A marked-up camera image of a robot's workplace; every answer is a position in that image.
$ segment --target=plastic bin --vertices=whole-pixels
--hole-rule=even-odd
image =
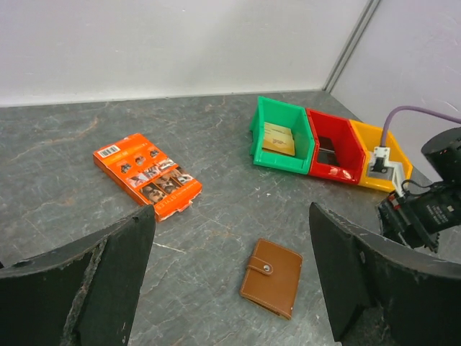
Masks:
[[[273,154],[262,150],[264,122],[291,129],[295,141],[294,156]],[[303,107],[259,97],[250,131],[253,132],[250,154],[254,157],[254,164],[301,174],[309,172],[315,141]]]
[[[364,124],[356,120],[351,120],[351,125],[367,156],[359,185],[386,192],[394,191],[395,188],[391,181],[367,176],[368,163],[370,162],[372,152],[375,150],[376,146],[380,145],[382,128]],[[405,173],[405,179],[410,179],[413,165],[403,153],[402,149],[400,149],[400,146],[391,132],[388,132],[386,146],[390,148],[389,160],[401,162],[403,165],[403,172]]]
[[[347,184],[359,184],[365,163],[365,152],[348,119],[306,109],[315,139],[313,160],[309,175],[336,180]],[[322,142],[332,144],[335,162],[321,160],[325,150]]]

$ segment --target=orange package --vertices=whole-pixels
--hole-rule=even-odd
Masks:
[[[157,221],[183,211],[202,184],[140,133],[93,153],[94,163],[141,205],[153,204]]]

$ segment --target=green bin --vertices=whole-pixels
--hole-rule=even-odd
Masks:
[[[265,122],[291,129],[295,141],[294,156],[273,154],[262,150]],[[315,141],[303,107],[259,97],[250,131],[253,132],[250,154],[253,155],[254,164],[301,174],[309,172]]]

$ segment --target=purple tube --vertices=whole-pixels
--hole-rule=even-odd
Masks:
[[[394,115],[400,112],[401,110],[413,110],[414,112],[420,112],[420,113],[433,115],[434,117],[439,117],[440,119],[445,119],[448,121],[452,121],[453,123],[461,124],[461,119],[459,119],[458,117],[452,117],[450,115],[445,115],[439,112],[435,112],[433,110],[427,110],[426,108],[422,108],[422,107],[399,106],[395,108],[392,112],[390,112],[388,117],[386,118],[384,126],[382,127],[381,143],[380,143],[381,146],[386,146],[386,137],[388,136],[390,121],[392,120]]]

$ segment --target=wallet strap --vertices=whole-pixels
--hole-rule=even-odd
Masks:
[[[274,268],[272,268],[272,266],[269,263],[255,256],[250,257],[250,260],[246,267],[254,269],[264,275],[271,275],[274,271]]]

